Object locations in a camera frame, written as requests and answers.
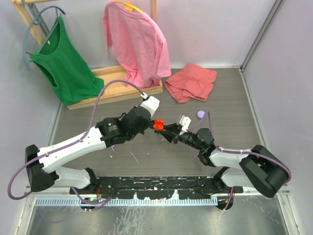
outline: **orange object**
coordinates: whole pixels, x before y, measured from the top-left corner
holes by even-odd
[[[158,120],[155,120],[155,123],[153,125],[153,128],[156,130],[156,131],[163,131],[164,130],[164,122],[160,119]]]

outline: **clothes hanger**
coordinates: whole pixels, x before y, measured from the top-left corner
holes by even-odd
[[[131,1],[130,1],[130,0],[128,0],[127,2],[125,2],[125,1],[119,1],[119,0],[114,0],[114,2],[124,4],[126,10],[128,10],[128,11],[134,11],[134,10],[136,10],[136,11],[138,11],[138,12],[140,12],[140,13],[143,13],[143,11],[140,10],[138,7],[135,7],[134,5],[131,5]]]
[[[41,11],[35,16],[35,18],[32,20],[32,22],[29,24],[29,27],[28,27],[28,29],[27,29],[27,31],[26,31],[26,34],[25,34],[25,37],[24,37],[24,43],[23,43],[23,59],[24,59],[24,63],[25,63],[25,65],[26,65],[26,68],[27,68],[28,71],[30,71],[29,62],[32,62],[32,61],[28,61],[28,59],[27,59],[27,54],[32,55],[31,52],[26,51],[26,43],[27,43],[28,35],[29,35],[29,33],[30,33],[30,30],[31,30],[32,26],[35,24],[35,21],[36,21],[38,18],[40,18],[41,14],[42,14],[44,11],[46,11],[47,9],[50,9],[50,8],[55,8],[55,12],[56,12],[56,14],[57,14],[57,20],[58,20],[58,21],[57,21],[57,23],[52,27],[52,29],[50,30],[50,32],[49,32],[48,35],[46,36],[45,40],[43,41],[43,43],[42,43],[41,46],[38,48],[38,52],[40,52],[40,51],[44,48],[44,46],[45,46],[45,44],[48,42],[48,40],[49,40],[51,34],[53,33],[53,31],[55,30],[55,28],[56,28],[57,25],[59,24],[58,10],[60,10],[60,12],[61,12],[63,15],[65,15],[65,12],[64,12],[61,8],[59,8],[59,7],[57,7],[57,6],[48,6],[48,7],[44,8],[43,10],[41,10]]]

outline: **wood-grain floor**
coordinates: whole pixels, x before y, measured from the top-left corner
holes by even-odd
[[[169,124],[185,115],[191,118],[192,127],[199,121],[196,112],[209,110],[213,135],[218,145],[225,148],[252,148],[260,140],[239,71],[215,70],[218,75],[206,102],[191,99],[185,104],[178,104],[164,89],[163,93],[155,95],[160,100],[160,106],[154,119],[163,119],[165,124]],[[94,123],[106,117],[118,117],[140,103],[140,98],[134,98],[99,105]],[[91,111],[92,107],[76,110],[64,107],[54,142],[83,133],[89,123]],[[205,120],[199,126],[201,127],[208,127],[208,121]],[[111,148],[95,151],[64,166],[75,169],[90,167],[97,176],[212,176],[218,171],[218,168],[203,166],[197,155],[197,150],[182,143],[172,145],[153,130],[148,130],[145,135],[139,134],[132,141],[116,145],[115,151]]]

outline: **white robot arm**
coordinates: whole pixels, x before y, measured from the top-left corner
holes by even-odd
[[[196,133],[188,130],[190,118],[182,116],[177,123],[164,125],[161,120],[151,121],[150,127],[170,143],[182,142],[199,150],[198,158],[204,165],[223,168],[214,176],[217,189],[225,187],[252,187],[266,197],[274,197],[290,178],[290,170],[265,147],[252,149],[223,149],[214,144],[208,128]]]
[[[31,191],[43,191],[51,186],[75,187],[85,189],[86,192],[93,191],[97,186],[97,179],[91,169],[76,170],[62,167],[62,165],[92,151],[130,141],[138,133],[144,134],[158,106],[159,100],[150,96],[127,114],[123,113],[117,118],[108,117],[98,122],[90,128],[84,138],[82,136],[85,133],[82,133],[52,146],[40,149],[35,145],[27,147],[26,162],[39,155],[46,155],[26,168]]]

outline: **orange hanger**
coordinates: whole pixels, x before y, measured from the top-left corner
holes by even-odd
[[[126,10],[128,10],[128,11],[134,11],[134,10],[136,10],[136,11],[138,11],[138,12],[140,12],[140,13],[143,13],[143,11],[140,10],[138,7],[135,7],[135,6],[131,5],[131,1],[130,1],[130,0],[128,0],[127,2],[125,2],[125,1],[119,1],[119,0],[114,0],[114,2],[124,4]]]

